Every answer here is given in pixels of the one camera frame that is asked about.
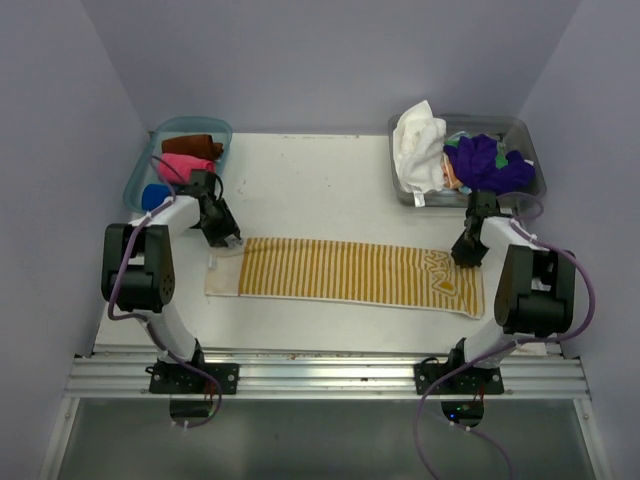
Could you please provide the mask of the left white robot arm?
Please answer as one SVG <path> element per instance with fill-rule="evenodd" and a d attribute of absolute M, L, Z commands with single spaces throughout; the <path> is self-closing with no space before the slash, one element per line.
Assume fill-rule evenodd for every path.
<path fill-rule="evenodd" d="M 172 241 L 199 230 L 209 246 L 241 243 L 241 230 L 223 198 L 220 177 L 195 170 L 180 190 L 129 223 L 113 223 L 104 234 L 101 292 L 112 321 L 137 321 L 158 349 L 158 360 L 176 364 L 172 379 L 185 392 L 201 390 L 208 369 L 196 337 L 173 302 L 176 277 Z"/>

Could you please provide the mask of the blue towel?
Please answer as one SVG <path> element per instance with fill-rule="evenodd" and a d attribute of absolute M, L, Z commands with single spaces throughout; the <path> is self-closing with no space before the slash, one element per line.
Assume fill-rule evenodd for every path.
<path fill-rule="evenodd" d="M 141 195 L 141 208 L 144 212 L 152 211 L 162 205 L 166 198 L 172 198 L 175 192 L 164 184 L 148 184 Z"/>

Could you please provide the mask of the yellow white striped towel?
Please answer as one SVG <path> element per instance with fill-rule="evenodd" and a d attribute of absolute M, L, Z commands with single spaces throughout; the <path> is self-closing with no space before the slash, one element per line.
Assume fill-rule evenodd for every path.
<path fill-rule="evenodd" d="M 483 276 L 440 250 L 335 240 L 254 237 L 214 249 L 208 296 L 306 299 L 437 310 L 480 319 Z"/>

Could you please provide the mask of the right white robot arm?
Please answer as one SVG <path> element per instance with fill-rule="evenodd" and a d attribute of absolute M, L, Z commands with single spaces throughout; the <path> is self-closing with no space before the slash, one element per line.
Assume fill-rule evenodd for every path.
<path fill-rule="evenodd" d="M 445 379 L 468 392 L 529 340 L 568 331 L 573 320 L 575 266 L 565 256 L 534 243 L 535 237 L 501 211 L 490 191 L 470 194 L 464 231 L 452 247 L 455 264 L 479 267 L 490 251 L 503 256 L 493 302 L 493 320 L 450 351 Z"/>

